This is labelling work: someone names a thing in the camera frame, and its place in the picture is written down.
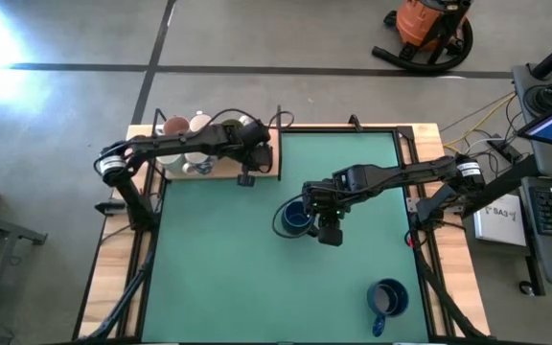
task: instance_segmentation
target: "wooden table frame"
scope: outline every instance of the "wooden table frame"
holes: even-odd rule
[[[152,126],[130,126],[127,138],[138,134],[150,135],[151,128]],[[298,125],[292,130],[299,131],[302,128],[355,132],[353,125]],[[384,129],[395,133],[394,140],[400,142],[399,146],[396,145],[396,151],[401,163],[427,161],[444,155],[438,127],[435,124],[371,124],[363,125],[363,128],[367,131]],[[136,186],[149,190],[152,194],[161,193],[162,195],[164,191],[161,178],[154,173],[154,169],[150,169],[148,164],[145,164],[133,177],[133,181]],[[430,183],[418,188],[408,188],[407,196],[431,196],[440,186],[440,183]],[[113,197],[120,198],[116,191]],[[456,224],[461,223],[461,219],[455,215],[447,216],[445,220]],[[104,221],[102,237],[126,225],[128,225],[127,215],[108,217]],[[155,245],[155,242],[156,237],[150,233],[126,230],[98,246],[91,276],[80,306],[74,338],[91,334],[99,327],[141,265],[149,246]],[[476,329],[489,334],[464,232],[453,226],[444,226],[435,234],[429,233],[423,252],[425,259],[432,265],[438,278],[444,282],[448,294],[461,311],[467,315]],[[431,287],[423,280],[420,282],[422,294],[426,295],[424,310],[428,334],[461,335],[461,331],[456,326],[453,327]],[[146,312],[147,285],[150,285],[150,276],[147,283],[133,297],[126,314],[110,337],[126,339],[127,343],[141,340],[144,317],[139,315],[144,315]]]

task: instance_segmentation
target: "dark blue mug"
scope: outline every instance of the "dark blue mug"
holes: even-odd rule
[[[395,279],[383,279],[368,288],[368,307],[376,315],[372,334],[380,336],[384,331],[385,318],[402,315],[408,309],[408,291]]]
[[[299,235],[314,223],[314,217],[304,212],[302,201],[293,201],[285,207],[282,214],[283,228],[291,235]]]

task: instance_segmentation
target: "concrete floor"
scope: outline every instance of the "concrete floor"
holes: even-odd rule
[[[397,51],[381,20],[400,2],[178,0],[159,63],[394,69],[369,51],[379,43]],[[166,3],[0,1],[0,65],[149,64]],[[477,1],[470,18],[474,48],[458,71],[507,72],[552,50],[552,1]],[[144,80],[141,72],[0,70],[0,217],[50,235],[43,247],[17,247],[23,262],[9,267],[0,287],[0,324],[19,344],[72,335],[104,221],[93,205],[109,194],[90,165],[102,147],[125,136]],[[145,110],[139,108],[144,117],[136,120],[147,123],[157,106],[186,116],[234,106],[267,119],[281,104],[299,123],[343,122],[355,113],[363,122],[445,127],[512,89],[508,79],[486,78],[157,73]],[[481,116],[446,130],[443,139]],[[503,134],[503,112],[482,128]],[[515,145],[529,151],[523,141]],[[522,296],[522,257],[477,241],[470,248],[492,334],[552,343],[552,286],[545,297]]]

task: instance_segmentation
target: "green mat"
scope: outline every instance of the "green mat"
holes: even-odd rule
[[[383,133],[284,133],[282,181],[188,180],[166,191],[143,332],[145,342],[427,342],[401,189],[341,222],[344,243],[286,240],[276,208],[309,180],[358,163],[397,165]],[[394,278],[408,310],[373,337],[367,288]]]

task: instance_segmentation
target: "orange vacuum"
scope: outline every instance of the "orange vacuum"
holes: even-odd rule
[[[440,73],[463,62],[472,49],[472,26],[466,13],[473,0],[404,0],[384,24],[400,32],[398,56],[374,47],[372,55],[415,73]],[[446,50],[447,60],[438,59]],[[430,52],[426,63],[413,62],[419,51]]]

